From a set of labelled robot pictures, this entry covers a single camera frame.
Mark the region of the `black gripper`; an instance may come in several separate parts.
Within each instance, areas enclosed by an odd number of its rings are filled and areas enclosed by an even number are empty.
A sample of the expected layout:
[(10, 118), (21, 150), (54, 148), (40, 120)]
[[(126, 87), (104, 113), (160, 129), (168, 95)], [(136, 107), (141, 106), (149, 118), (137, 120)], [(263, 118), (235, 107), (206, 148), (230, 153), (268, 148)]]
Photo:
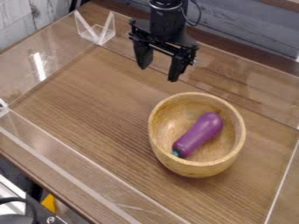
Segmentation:
[(145, 70), (153, 61), (153, 50), (172, 57), (168, 81), (176, 82), (188, 65), (193, 64), (198, 44), (188, 36), (185, 25), (194, 26), (186, 17), (188, 2), (194, 0), (148, 0), (149, 19), (129, 19), (129, 39), (133, 41), (134, 59)]

